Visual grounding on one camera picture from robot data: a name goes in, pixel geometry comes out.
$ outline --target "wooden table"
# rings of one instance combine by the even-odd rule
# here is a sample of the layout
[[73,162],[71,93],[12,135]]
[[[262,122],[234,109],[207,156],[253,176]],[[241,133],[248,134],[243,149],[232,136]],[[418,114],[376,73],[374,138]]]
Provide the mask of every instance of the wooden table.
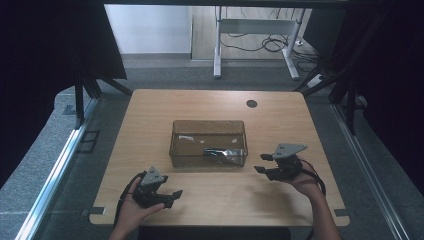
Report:
[[[246,102],[255,100],[257,107]],[[174,120],[242,120],[249,155],[242,168],[222,171],[174,169],[169,147]],[[136,90],[128,106],[94,207],[94,224],[112,224],[116,204],[133,176],[151,166],[169,176],[158,193],[182,189],[171,209],[147,218],[148,226],[311,226],[309,200],[292,186],[271,182],[255,165],[279,143],[305,144],[299,155],[311,162],[327,187],[327,200],[338,226],[349,224],[331,169],[307,105],[300,93],[204,90]]]

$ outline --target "black cable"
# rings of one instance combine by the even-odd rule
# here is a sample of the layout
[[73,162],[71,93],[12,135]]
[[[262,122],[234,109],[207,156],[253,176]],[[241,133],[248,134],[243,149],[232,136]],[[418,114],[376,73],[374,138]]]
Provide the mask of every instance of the black cable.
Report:
[[303,87],[305,87],[313,77],[315,77],[326,65],[318,62],[317,66],[312,69],[309,74],[305,77],[305,79],[295,88],[293,92],[300,91]]
[[312,93],[318,91],[319,89],[322,89],[334,82],[336,82],[339,78],[343,77],[346,73],[346,68],[343,68],[342,70],[340,70],[339,72],[337,72],[336,74],[328,77],[327,79],[325,79],[324,81],[319,82],[318,84],[316,84],[315,86],[308,88],[306,90],[304,90],[302,93],[302,95],[304,97],[307,97],[309,95],[311,95]]
[[277,16],[275,17],[275,19],[278,19],[278,16],[280,16],[280,12],[281,12],[281,8],[278,9]]
[[246,35],[249,35],[248,33],[243,33],[243,34],[239,34],[239,35],[231,35],[230,33],[227,33],[228,36],[232,37],[232,38],[238,38],[238,37],[244,37]]
[[246,15],[243,12],[243,7],[240,7],[240,11],[241,11],[241,14],[243,14],[244,18],[247,18]]
[[[256,51],[259,51],[261,49],[265,49],[268,52],[279,52],[287,46],[287,42],[280,40],[278,38],[272,38],[271,36],[272,35],[269,35],[267,38],[263,39],[262,40],[262,46],[259,47],[259,48],[256,48],[256,49],[245,49],[245,48],[241,48],[241,47],[234,46],[234,45],[227,45],[227,44],[223,43],[222,41],[221,41],[221,44],[225,47],[236,48],[236,49],[239,49],[239,50],[242,50],[242,51],[247,51],[247,52],[256,52]],[[277,49],[271,49],[271,48],[268,47],[269,44],[274,44],[278,48]]]
[[131,185],[134,183],[134,181],[135,181],[138,177],[144,177],[144,175],[146,175],[146,172],[139,173],[139,174],[135,175],[135,177],[133,177],[133,179],[131,179],[130,183],[128,183],[128,185],[125,187],[124,191],[122,192],[121,196],[119,197],[118,204],[117,204],[117,206],[116,206],[115,218],[114,218],[114,221],[113,221],[113,227],[114,227],[114,228],[115,228],[115,226],[116,226],[116,223],[118,222],[119,213],[120,213],[120,211],[121,211],[121,207],[122,207],[122,204],[123,204],[123,203],[124,203],[124,201],[125,201],[126,196],[127,196],[128,194],[132,194],[132,193],[129,193],[129,192],[128,192],[128,191],[130,190],[130,188],[131,188]]
[[[286,36],[282,36],[280,35],[286,42],[286,46],[288,46],[288,37]],[[308,62],[311,63],[317,63],[320,59],[320,55],[319,54],[315,54],[315,53],[301,53],[296,51],[295,49],[292,49],[292,53],[295,57],[295,59],[301,59],[301,60],[306,60]]]
[[311,61],[298,61],[298,62],[296,62],[296,68],[297,69],[299,69],[300,71],[302,71],[302,72],[310,72],[311,70],[306,70],[306,69],[304,69],[302,66],[300,66],[302,63],[314,63],[314,62],[311,62]]
[[296,10],[296,8],[293,8],[293,12],[292,12],[292,16],[291,16],[290,20],[293,20],[293,15],[294,15],[295,10]]
[[[307,162],[303,159],[300,159],[300,160],[302,162],[308,164],[312,168],[312,170],[314,171],[314,172],[310,172],[310,171],[302,168],[302,169],[300,169],[300,172],[302,172],[302,173],[304,173],[308,176],[313,177],[318,182],[318,184],[321,188],[321,192],[322,192],[322,194],[324,194],[324,197],[325,197],[325,195],[327,194],[327,189],[325,187],[324,181],[322,181],[322,179],[319,177],[317,171],[315,171],[315,168],[312,166],[312,164],[310,164],[309,162]],[[313,236],[314,236],[314,229],[312,228],[311,231],[309,232],[308,236],[306,237],[306,240],[311,240],[313,238]]]

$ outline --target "metal frame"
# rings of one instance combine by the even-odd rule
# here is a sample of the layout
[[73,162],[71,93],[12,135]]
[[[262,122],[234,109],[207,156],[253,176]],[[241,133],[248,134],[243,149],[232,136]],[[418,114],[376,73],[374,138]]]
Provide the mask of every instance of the metal frame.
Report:
[[302,8],[296,20],[266,20],[266,19],[222,19],[222,6],[218,8],[216,19],[216,43],[213,64],[213,76],[221,77],[221,34],[222,33],[247,33],[247,34],[278,34],[289,35],[289,45],[283,49],[284,60],[293,80],[299,80],[296,66],[291,59],[294,44],[302,25],[305,9]]
[[56,160],[49,177],[47,178],[43,188],[40,191],[34,205],[28,213],[18,235],[15,239],[32,239],[41,224],[47,208],[54,197],[54,194],[60,184],[62,176],[65,173],[68,164],[75,153],[78,143],[80,142],[84,131],[90,123],[91,114],[97,104],[96,99],[91,99],[85,110],[85,119],[79,128],[75,128],[68,138],[59,158]]
[[336,105],[331,105],[334,113],[336,114],[337,120],[339,122],[340,128],[343,131],[343,134],[348,141],[355,159],[362,170],[362,173],[367,181],[371,192],[374,195],[375,200],[377,201],[378,206],[387,221],[387,225],[393,233],[393,236],[396,240],[409,240],[408,233],[403,226],[402,220],[399,217],[399,214],[396,212],[396,209],[393,206],[393,203],[390,201],[389,197],[386,195],[383,187],[381,186],[380,181],[378,180],[371,164],[369,163],[364,151],[362,150],[361,145],[358,142],[358,139],[353,135],[349,128],[346,126],[344,114],[340,110],[340,107]]

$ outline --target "transparent plastic container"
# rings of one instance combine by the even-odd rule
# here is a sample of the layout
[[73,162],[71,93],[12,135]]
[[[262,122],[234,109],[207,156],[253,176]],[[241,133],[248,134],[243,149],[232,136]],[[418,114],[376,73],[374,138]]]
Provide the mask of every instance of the transparent plastic container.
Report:
[[176,120],[169,155],[175,168],[243,167],[244,122]]

